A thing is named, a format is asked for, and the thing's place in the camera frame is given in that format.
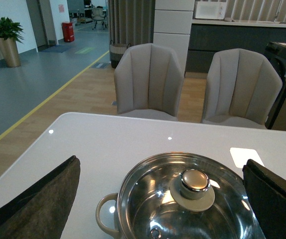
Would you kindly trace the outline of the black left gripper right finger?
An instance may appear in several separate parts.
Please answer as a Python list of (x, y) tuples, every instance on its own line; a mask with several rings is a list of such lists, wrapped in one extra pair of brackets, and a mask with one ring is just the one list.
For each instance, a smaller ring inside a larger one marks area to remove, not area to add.
[(267, 239), (286, 239), (286, 180), (249, 159), (243, 166), (249, 203)]

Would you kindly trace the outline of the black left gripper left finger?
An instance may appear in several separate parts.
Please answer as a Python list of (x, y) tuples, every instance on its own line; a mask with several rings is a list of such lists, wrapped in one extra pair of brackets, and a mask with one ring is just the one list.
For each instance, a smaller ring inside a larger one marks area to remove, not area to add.
[(0, 239), (59, 239), (80, 180), (81, 163), (71, 156), (0, 208)]

